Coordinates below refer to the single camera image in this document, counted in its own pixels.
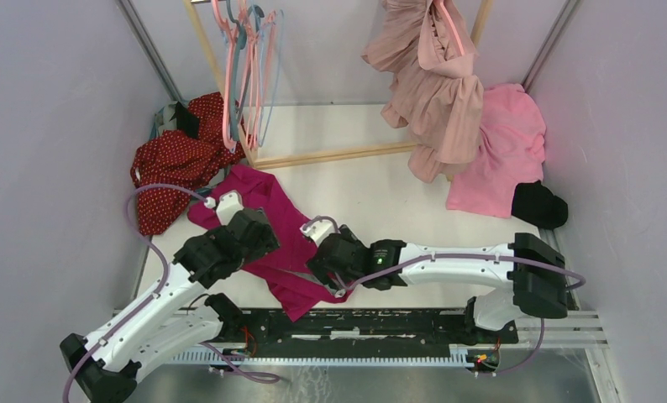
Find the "magenta garment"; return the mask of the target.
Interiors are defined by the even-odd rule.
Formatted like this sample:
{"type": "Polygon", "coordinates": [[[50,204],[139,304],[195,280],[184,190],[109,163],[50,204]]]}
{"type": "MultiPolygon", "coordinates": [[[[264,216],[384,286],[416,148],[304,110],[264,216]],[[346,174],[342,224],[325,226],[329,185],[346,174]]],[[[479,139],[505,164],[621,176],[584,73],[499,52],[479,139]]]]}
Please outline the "magenta garment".
{"type": "Polygon", "coordinates": [[[209,196],[218,199],[231,191],[240,194],[244,207],[262,208],[273,227],[280,247],[244,270],[267,282],[291,320],[298,320],[319,302],[340,304],[349,299],[349,293],[338,298],[300,276],[310,272],[306,262],[316,253],[315,244],[300,232],[309,218],[294,206],[274,175],[236,165],[209,196]]]}

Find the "dusty pink skirt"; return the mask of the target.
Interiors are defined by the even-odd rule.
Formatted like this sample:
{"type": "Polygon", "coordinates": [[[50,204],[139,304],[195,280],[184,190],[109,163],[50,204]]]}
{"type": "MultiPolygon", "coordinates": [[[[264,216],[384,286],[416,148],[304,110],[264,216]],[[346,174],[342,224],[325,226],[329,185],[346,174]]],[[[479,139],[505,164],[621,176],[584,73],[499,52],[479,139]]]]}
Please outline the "dusty pink skirt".
{"type": "Polygon", "coordinates": [[[433,1],[383,2],[381,32],[362,54],[372,68],[392,74],[381,116],[407,130],[416,145],[408,168],[423,182],[465,171],[481,144],[484,87],[474,72],[476,47],[455,3],[444,4],[466,55],[459,56],[433,1]]]}

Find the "pink plastic hanger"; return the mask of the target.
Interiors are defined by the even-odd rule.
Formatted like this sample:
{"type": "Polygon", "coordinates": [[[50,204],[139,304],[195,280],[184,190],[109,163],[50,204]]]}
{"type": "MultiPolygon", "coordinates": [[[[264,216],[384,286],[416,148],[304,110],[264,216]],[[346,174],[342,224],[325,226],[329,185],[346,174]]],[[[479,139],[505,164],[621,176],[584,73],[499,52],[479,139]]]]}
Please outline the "pink plastic hanger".
{"type": "Polygon", "coordinates": [[[449,10],[445,6],[444,0],[433,0],[433,5],[437,9],[442,20],[444,21],[446,28],[452,34],[459,56],[466,55],[465,47],[463,46],[459,30],[457,29],[455,22],[449,13],[449,10]]]}

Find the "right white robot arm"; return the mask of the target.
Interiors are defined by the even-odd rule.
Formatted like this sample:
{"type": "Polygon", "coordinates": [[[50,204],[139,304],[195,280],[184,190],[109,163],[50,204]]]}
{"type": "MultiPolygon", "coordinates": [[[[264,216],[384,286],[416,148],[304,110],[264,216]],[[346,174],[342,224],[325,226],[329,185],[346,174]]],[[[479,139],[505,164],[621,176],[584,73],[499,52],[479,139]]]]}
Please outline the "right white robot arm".
{"type": "Polygon", "coordinates": [[[427,283],[460,283],[489,288],[469,300],[464,335],[483,343],[522,316],[562,319],[568,314],[565,258],[531,233],[510,243],[479,248],[438,248],[383,239],[363,244],[348,229],[317,244],[307,268],[335,296],[362,285],[390,290],[427,283]]]}

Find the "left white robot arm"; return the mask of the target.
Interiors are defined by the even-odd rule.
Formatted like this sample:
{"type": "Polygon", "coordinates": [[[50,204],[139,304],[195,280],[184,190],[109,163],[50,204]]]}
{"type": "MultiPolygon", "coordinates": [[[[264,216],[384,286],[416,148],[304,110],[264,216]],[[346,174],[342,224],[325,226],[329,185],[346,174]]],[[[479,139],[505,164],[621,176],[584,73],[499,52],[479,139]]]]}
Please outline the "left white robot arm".
{"type": "Polygon", "coordinates": [[[241,331],[239,308],[225,295],[209,296],[189,317],[167,319],[215,283],[279,247],[263,209],[240,208],[229,221],[189,238],[163,275],[118,315],[86,336],[60,342],[70,371],[63,401],[77,383],[91,402],[123,402],[150,372],[191,346],[241,331]]]}

